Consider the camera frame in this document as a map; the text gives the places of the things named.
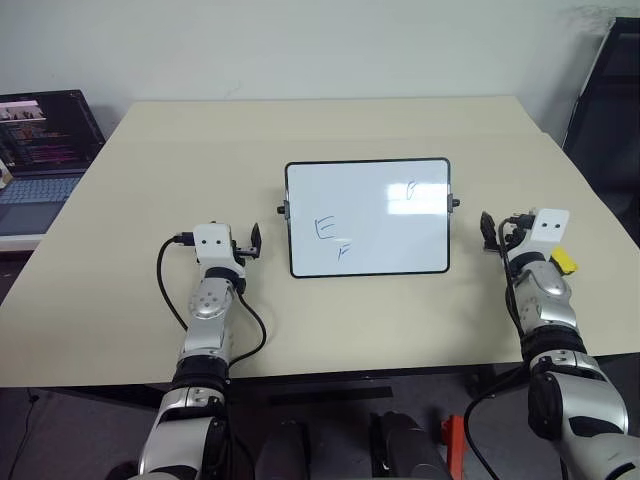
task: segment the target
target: laptop screen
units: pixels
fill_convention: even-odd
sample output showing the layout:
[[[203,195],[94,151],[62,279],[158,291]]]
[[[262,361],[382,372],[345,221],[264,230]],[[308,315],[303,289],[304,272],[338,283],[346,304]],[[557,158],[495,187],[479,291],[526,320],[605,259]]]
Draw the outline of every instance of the laptop screen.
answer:
[[[86,169],[103,145],[80,90],[0,95],[0,160],[13,175]]]

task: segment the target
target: white wall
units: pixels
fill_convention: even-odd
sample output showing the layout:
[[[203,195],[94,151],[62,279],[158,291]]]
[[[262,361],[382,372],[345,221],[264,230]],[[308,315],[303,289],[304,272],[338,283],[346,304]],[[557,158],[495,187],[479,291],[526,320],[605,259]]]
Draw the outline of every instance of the white wall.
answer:
[[[0,93],[80,88],[105,135],[134,100],[518,96],[561,140],[638,0],[0,0]]]

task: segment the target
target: orange object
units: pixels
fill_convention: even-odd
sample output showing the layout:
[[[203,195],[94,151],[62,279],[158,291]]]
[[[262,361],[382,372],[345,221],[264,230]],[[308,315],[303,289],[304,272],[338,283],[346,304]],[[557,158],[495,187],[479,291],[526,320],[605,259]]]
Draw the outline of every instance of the orange object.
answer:
[[[462,466],[467,443],[464,439],[464,418],[451,415],[442,422],[442,438],[447,445],[447,465],[453,480],[462,480]]]

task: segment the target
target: table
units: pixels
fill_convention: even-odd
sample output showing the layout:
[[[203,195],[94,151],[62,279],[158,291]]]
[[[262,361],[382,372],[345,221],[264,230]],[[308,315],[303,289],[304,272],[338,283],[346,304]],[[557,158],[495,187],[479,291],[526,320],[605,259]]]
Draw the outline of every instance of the table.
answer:
[[[568,281],[590,353],[640,350],[637,247],[514,99],[234,103],[133,106],[0,307],[0,359],[11,366],[0,385],[169,380],[184,333],[157,289],[157,251],[211,220],[229,223],[239,244],[256,221],[263,234],[246,299],[269,341],[234,377],[519,360],[500,262],[482,251],[478,225],[482,210],[499,219],[532,206],[571,211],[563,246],[581,267]],[[290,276],[276,214],[287,162],[416,156],[452,164],[462,206],[448,273]],[[193,251],[170,247],[164,271],[187,317]],[[230,320],[234,352],[253,347],[257,328],[239,305]]]

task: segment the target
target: yellow object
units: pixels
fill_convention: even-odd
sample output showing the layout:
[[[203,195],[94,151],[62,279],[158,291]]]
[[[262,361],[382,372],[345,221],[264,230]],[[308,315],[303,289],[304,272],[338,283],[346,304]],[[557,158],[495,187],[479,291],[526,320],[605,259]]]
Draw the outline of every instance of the yellow object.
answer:
[[[556,247],[551,252],[551,259],[564,275],[570,275],[578,270],[578,264],[573,261],[567,251],[562,247]]]

